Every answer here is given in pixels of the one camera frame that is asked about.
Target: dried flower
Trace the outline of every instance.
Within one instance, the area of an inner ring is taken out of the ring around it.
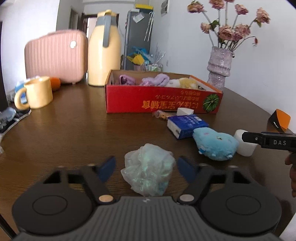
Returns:
[[[244,5],[240,5],[240,4],[235,5],[235,11],[237,12],[238,15],[246,15],[249,12]]]
[[[209,3],[212,5],[212,8],[215,9],[222,9],[225,5],[223,0],[210,0]]]
[[[244,38],[244,36],[238,31],[235,31],[234,33],[232,33],[232,40],[233,41],[239,41],[243,38]]]
[[[195,13],[195,12],[201,13],[201,12],[205,12],[205,10],[203,8],[203,5],[200,4],[197,1],[196,2],[193,1],[190,5],[188,5],[187,10],[190,13]]]
[[[219,37],[223,40],[232,40],[233,31],[230,26],[222,26],[219,28]]]
[[[202,23],[200,25],[200,28],[202,29],[202,31],[205,33],[205,34],[209,34],[209,30],[211,29],[211,25],[210,24],[207,24],[207,23]]]
[[[254,47],[256,47],[256,46],[257,46],[257,44],[258,44],[258,39],[257,39],[257,38],[255,38],[255,39],[254,39],[253,46],[254,46]]]
[[[260,23],[270,23],[269,14],[263,8],[257,10],[257,21]]]
[[[243,37],[246,37],[251,33],[249,26],[244,24],[237,25],[235,31],[239,32]]]

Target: plastic bag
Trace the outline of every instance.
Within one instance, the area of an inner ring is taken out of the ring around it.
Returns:
[[[162,196],[176,163],[173,153],[145,144],[124,156],[126,168],[121,174],[131,189],[143,196]]]

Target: circular pad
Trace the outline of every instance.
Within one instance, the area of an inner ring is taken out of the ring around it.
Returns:
[[[255,236],[273,231],[281,217],[281,205],[265,188],[233,183],[209,193],[200,211],[206,221],[221,232]]]
[[[44,236],[75,230],[91,212],[91,200],[85,193],[55,183],[31,187],[12,207],[20,231]]]
[[[33,203],[35,212],[42,215],[55,215],[64,211],[66,207],[67,200],[60,196],[44,196]]]

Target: suitcase handle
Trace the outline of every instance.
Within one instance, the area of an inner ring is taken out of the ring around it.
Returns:
[[[58,30],[58,31],[55,31],[55,32],[51,32],[51,33],[48,33],[47,35],[44,35],[42,37],[40,37],[39,39],[42,39],[42,38],[45,38],[47,36],[52,36],[52,35],[56,35],[56,34],[64,34],[64,33],[67,33],[67,32],[70,32],[70,31],[80,31],[80,30],[75,30],[75,29],[67,29],[67,30]]]

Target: vase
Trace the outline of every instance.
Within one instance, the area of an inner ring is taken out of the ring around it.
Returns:
[[[207,70],[209,73],[208,83],[223,91],[225,78],[230,76],[233,52],[228,49],[213,47]]]

